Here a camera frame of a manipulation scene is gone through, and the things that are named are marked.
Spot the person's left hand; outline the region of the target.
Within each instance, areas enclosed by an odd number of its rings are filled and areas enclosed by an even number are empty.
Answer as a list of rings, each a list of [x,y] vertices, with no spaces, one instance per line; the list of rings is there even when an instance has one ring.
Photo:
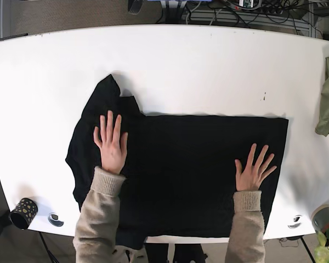
[[[119,175],[127,157],[128,133],[121,133],[121,115],[116,116],[112,111],[107,116],[100,116],[100,127],[95,127],[93,132],[94,143],[98,146],[103,170]]]

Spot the right beige sweater forearm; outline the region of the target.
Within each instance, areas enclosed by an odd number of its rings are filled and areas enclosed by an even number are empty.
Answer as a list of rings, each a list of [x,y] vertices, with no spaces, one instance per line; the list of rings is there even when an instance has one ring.
[[[264,262],[264,218],[261,191],[238,191],[233,195],[234,216],[225,262]]]

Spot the person's right hand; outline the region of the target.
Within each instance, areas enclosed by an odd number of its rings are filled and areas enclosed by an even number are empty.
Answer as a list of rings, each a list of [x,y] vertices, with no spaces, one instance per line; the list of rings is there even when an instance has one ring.
[[[268,148],[268,145],[264,145],[257,160],[254,162],[257,144],[253,144],[248,154],[245,168],[242,167],[240,160],[235,159],[237,191],[258,191],[264,179],[276,170],[277,166],[275,165],[268,168],[274,159],[275,155],[273,153],[264,161]]]

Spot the left beige sweater forearm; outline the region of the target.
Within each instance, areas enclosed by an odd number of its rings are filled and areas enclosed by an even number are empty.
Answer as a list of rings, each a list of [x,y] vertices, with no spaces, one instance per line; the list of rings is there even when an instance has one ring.
[[[125,177],[94,170],[90,190],[82,204],[73,246],[76,262],[112,262],[120,215],[118,197]]]

